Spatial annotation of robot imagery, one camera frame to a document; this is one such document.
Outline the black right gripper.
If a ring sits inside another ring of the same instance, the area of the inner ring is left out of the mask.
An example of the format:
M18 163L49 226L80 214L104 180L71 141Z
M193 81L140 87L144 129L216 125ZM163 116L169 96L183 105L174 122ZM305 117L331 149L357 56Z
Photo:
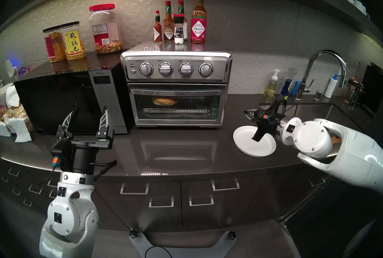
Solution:
M281 124L282 119L278 109L250 109L243 112L251 123L257 125L257 131L252 137L253 141L260 142L265 134L270 134L273 138L276 138L277 128Z

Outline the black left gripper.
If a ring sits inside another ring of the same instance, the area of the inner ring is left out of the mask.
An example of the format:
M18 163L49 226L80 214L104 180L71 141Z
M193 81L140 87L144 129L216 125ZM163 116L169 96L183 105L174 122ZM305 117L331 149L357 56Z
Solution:
M98 140L72 140L73 134L68 130L73 111L64 119L61 125L58 126L56 137L68 138L73 146L73 173L94 174L94 167L102 167L103 169L98 174L105 174L114 167L114 161L108 163L97 163L96 156L99 150L111 150L113 147L114 128L110 111L107 106L104 106L102 115L99 121L99 128L96 134Z

